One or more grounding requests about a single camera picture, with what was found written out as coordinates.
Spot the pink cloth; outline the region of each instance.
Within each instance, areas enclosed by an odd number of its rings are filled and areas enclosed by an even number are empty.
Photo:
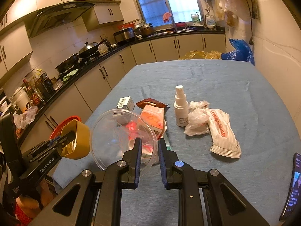
[[[169,18],[172,16],[171,13],[165,13],[163,14],[163,22],[166,23],[166,22],[169,22]]]

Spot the barcode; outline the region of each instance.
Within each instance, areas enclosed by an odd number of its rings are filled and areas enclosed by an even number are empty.
[[[125,102],[126,98],[123,98],[120,102],[120,104],[118,105],[118,108],[121,108]]]

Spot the table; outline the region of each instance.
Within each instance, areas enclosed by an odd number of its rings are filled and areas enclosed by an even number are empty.
[[[230,115],[242,156],[230,159],[209,151],[210,134],[186,136],[174,116],[175,86],[183,85],[188,101],[207,100],[210,108]],[[178,60],[135,66],[111,91],[86,122],[92,127],[121,97],[134,102],[154,98],[170,104],[166,111],[167,136],[180,160],[195,169],[218,169],[271,226],[287,198],[293,154],[301,142],[288,110],[273,87],[247,62]],[[141,109],[135,107],[136,113]],[[77,161],[63,158],[54,180],[64,188],[82,170],[98,171],[92,155]],[[165,190],[160,167],[140,178],[138,189],[123,190],[121,225],[178,225],[178,191]]]

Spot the smartphone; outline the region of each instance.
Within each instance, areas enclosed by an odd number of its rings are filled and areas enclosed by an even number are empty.
[[[295,153],[289,194],[287,196],[286,203],[279,221],[285,221],[285,219],[292,213],[292,211],[296,207],[296,204],[300,203],[299,200],[301,200],[301,155]]]

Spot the red cloth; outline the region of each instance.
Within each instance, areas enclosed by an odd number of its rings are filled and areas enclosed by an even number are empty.
[[[17,203],[15,206],[15,215],[17,215],[19,221],[21,222],[20,226],[28,226],[28,224],[32,221],[32,218],[26,216]]]

